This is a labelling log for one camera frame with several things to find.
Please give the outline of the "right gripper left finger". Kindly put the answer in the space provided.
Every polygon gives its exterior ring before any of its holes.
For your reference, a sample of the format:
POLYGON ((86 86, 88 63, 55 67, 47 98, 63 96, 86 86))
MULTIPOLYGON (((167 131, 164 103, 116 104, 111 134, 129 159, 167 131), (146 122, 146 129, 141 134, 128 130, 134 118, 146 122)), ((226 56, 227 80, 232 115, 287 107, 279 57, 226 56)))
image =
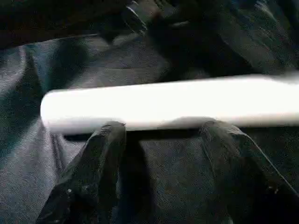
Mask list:
POLYGON ((109 122, 95 131, 63 172, 36 223, 109 223, 125 144, 122 123, 109 122))

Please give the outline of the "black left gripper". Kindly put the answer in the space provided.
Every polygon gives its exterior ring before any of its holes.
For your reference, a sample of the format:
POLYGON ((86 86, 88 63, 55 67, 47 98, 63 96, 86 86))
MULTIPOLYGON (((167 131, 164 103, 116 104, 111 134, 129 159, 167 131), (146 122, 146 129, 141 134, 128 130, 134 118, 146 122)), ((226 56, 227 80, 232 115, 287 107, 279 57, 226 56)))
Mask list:
POLYGON ((179 0, 133 0, 123 10, 122 18, 137 34, 147 33, 154 21, 166 20, 169 24, 180 24, 188 20, 179 0))

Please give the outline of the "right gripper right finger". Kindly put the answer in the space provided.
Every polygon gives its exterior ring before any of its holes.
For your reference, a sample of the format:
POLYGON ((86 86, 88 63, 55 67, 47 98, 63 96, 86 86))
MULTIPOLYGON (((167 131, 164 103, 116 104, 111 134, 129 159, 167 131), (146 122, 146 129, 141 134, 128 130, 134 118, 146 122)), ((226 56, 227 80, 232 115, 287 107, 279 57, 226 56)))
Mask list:
POLYGON ((261 148, 238 127, 200 126, 203 150, 234 224, 297 224, 299 194, 261 148))

